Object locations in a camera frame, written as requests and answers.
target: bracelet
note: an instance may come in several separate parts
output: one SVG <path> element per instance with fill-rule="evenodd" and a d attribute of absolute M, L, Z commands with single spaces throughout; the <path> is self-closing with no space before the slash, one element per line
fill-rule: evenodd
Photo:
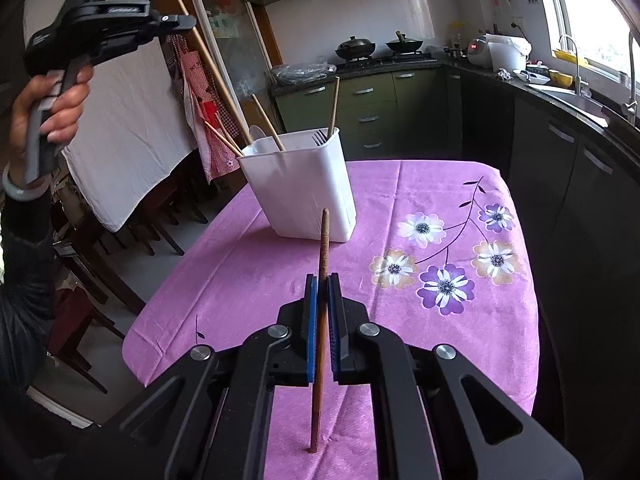
<path fill-rule="evenodd" d="M 49 177 L 45 178 L 43 183 L 34 189 L 21 189 L 9 179 L 9 164 L 7 164 L 2 174 L 2 188 L 9 198 L 13 198 L 18 202 L 31 202 L 44 195 L 49 188 Z"/>

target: hand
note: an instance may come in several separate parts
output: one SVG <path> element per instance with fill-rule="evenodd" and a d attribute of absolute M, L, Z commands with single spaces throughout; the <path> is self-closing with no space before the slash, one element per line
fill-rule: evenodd
<path fill-rule="evenodd" d="M 89 95 L 88 82 L 94 76 L 94 68 L 86 65 L 78 72 L 77 84 L 58 97 L 51 107 L 52 116 L 40 127 L 49 142 L 66 145 L 76 136 L 78 119 L 82 115 L 82 102 Z M 33 77 L 14 102 L 10 144 L 9 178 L 18 187 L 24 187 L 25 144 L 31 106 L 46 97 L 56 84 L 55 77 Z M 38 187 L 41 180 L 29 187 Z"/>

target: white cloth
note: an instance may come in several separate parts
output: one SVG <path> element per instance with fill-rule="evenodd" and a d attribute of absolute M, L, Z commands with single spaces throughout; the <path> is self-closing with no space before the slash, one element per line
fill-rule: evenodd
<path fill-rule="evenodd" d="M 25 42 L 64 0 L 26 0 Z M 97 219 L 122 227 L 136 205 L 195 147 L 158 40 L 95 68 L 79 132 L 63 151 Z"/>

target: floor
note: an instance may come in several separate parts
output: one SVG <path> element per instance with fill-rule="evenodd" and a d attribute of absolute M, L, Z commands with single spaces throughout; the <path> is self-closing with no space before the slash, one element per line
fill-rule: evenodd
<path fill-rule="evenodd" d="M 200 202 L 198 207 L 210 221 L 215 218 L 224 203 L 222 198 L 217 198 Z M 171 236 L 187 251 L 208 224 L 193 221 L 187 212 L 182 212 L 177 217 L 179 225 L 165 225 Z M 106 235 L 103 241 L 110 254 L 104 256 L 105 260 L 142 300 L 148 301 L 178 264 L 181 256 L 178 256 L 164 239 L 160 242 L 150 242 L 156 254 L 149 256 L 142 245 L 135 243 L 128 233 L 118 236 L 127 249 L 123 250 Z M 96 303 L 96 306 L 114 320 L 116 327 L 123 333 L 127 332 L 135 320 L 135 315 L 113 296 L 110 296 L 107 304 Z M 99 424 L 104 423 L 139 393 L 142 385 L 122 360 L 122 341 L 107 329 L 91 325 L 78 349 L 91 363 L 91 374 L 107 388 L 108 394 L 105 395 L 78 373 L 52 358 L 47 359 L 46 366 L 33 386 L 72 412 Z"/>

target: pink tablecloth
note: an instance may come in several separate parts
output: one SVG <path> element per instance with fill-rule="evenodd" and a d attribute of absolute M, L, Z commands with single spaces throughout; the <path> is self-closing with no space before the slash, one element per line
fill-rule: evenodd
<path fill-rule="evenodd" d="M 475 162 L 348 164 L 358 212 L 332 244 L 345 297 L 406 343 L 450 343 L 524 410 L 538 378 L 538 311 L 524 238 L 497 170 Z M 123 356 L 145 384 L 196 343 L 242 344 L 302 297 L 318 242 L 279 238 L 245 187 L 211 223 L 133 324 Z M 277 388 L 267 479 L 376 478 L 370 394 L 325 370 L 321 452 L 309 455 L 311 388 Z"/>

